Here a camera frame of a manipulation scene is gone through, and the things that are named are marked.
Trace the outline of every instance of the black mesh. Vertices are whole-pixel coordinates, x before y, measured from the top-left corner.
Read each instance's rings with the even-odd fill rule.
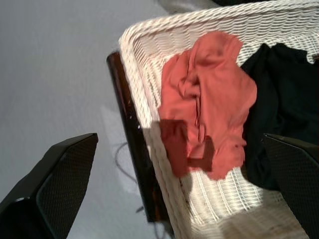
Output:
[[[55,238],[66,238],[84,198],[96,137],[71,146],[62,156],[36,196],[36,203]]]
[[[269,135],[264,137],[264,145],[284,199],[308,236],[318,239],[319,164],[315,159],[318,147]]]

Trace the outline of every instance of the clothing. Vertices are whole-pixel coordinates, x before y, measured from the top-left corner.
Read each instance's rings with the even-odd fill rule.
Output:
[[[257,100],[245,123],[248,180],[279,190],[262,143],[273,133],[318,145],[319,68],[307,62],[307,52],[263,44],[242,69],[256,82]]]
[[[215,31],[164,65],[161,138],[177,177],[201,168],[222,179],[244,162],[243,124],[257,89],[236,64],[241,46],[236,36]]]

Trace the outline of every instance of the laundry basket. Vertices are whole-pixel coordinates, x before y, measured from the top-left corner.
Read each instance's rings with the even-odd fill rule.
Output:
[[[319,52],[319,1],[279,0],[220,7],[136,24],[120,39],[122,61],[156,177],[177,239],[305,239],[279,192],[249,183],[235,168],[225,180],[201,171],[178,179],[160,139],[161,71],[174,54],[202,35],[222,30],[244,45],[241,65],[262,43]]]

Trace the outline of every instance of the wicker basket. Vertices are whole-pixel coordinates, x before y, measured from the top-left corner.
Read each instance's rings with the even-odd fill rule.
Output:
[[[225,180],[204,173],[173,176],[160,139],[161,71],[174,54],[213,30],[244,42],[241,65],[261,45],[283,42],[319,52],[319,1],[279,0],[220,7],[136,24],[120,39],[121,55],[137,115],[177,239],[308,238],[280,193],[258,188],[235,168]]]

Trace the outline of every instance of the black cloth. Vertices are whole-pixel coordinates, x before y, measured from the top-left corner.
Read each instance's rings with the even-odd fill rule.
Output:
[[[272,48],[263,44],[241,67],[257,85],[244,138],[247,177],[259,187],[279,190],[262,143],[264,133],[318,145],[319,68],[306,56],[306,51],[281,43]]]

